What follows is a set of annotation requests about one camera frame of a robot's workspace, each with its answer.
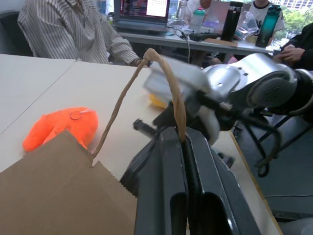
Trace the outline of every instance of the stuffed toy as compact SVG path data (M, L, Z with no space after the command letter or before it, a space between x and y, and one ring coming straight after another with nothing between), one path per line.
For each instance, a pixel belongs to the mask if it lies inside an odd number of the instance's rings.
M97 128L98 117L94 110L86 107L63 109L42 115L22 145L24 150L29 152L67 130L84 148L87 148Z

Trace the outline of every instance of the twisted paper handle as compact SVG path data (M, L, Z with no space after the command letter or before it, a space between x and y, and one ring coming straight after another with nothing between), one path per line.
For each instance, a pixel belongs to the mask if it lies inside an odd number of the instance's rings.
M148 61L156 61L160 64L161 68L163 69L166 79L168 81L168 84L170 85L170 90L173 96L173 107L174 107L174 118L176 120L177 126L178 126L178 132L179 132L179 139L181 142L185 141L185 131L186 131L186 110L185 110L185 104L184 102L180 99L180 90L179 90L179 84L177 79L174 77L173 72L169 64L164 60L154 49L148 49L146 53L143 56L143 60L137 67L135 73L133 74L132 78L130 81L127 83L125 86L124 90L122 91L120 97L117 100L117 103L114 107L114 110L112 112L111 118L108 122L108 125L106 129L104 130L102 137L100 139L100 142L92 154L93 158L95 158L98 153L100 152L104 141L107 138L107 135L109 133L109 130L115 121L118 111L121 107L121 104L123 102L123 99L128 91L128 89L131 87L132 83L134 80L138 77L138 74L140 70L147 64Z

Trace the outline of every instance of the black chair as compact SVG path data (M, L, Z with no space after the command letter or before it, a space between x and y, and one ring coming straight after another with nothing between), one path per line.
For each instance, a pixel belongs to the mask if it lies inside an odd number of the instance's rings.
M15 47L15 55L33 56L26 38L18 25L19 12L5 12L0 14L0 24L2 25L9 40Z

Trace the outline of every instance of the striped shirt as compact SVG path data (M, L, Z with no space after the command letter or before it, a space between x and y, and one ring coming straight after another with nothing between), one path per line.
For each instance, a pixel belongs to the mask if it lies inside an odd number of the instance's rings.
M36 57L107 64L108 51L127 64L138 59L89 0L26 0L18 23Z

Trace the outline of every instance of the desk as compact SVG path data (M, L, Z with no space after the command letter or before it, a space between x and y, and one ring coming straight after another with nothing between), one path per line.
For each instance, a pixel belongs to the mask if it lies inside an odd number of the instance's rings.
M74 62L0 54L0 135Z
M144 43L168 47L180 47L188 48L186 40L181 39L177 35L149 35L149 34L137 34L137 33L124 33L119 32L119 34L133 43ZM189 39L190 49L203 50L208 52L220 52L220 53L231 53L238 55L250 55L253 53L272 53L273 50L267 48L256 47L252 43L238 42L237 47L230 47L215 43L207 42L195 42Z
M109 121L120 92L134 71L135 68L132 67L75 62L0 135L0 172L22 158L24 154L22 141L42 114L66 107L88 106L97 111L99 128L89 147L93 151ZM101 161L117 179L120 179L135 154L150 141L145 135L135 131L132 123L137 118L150 123L160 113L159 109L150 105L147 93L142 88L149 73L149 69L143 69L131 86L106 142L94 161ZM238 179L261 233L281 234L230 133L221 133L215 147L235 157L233 173Z

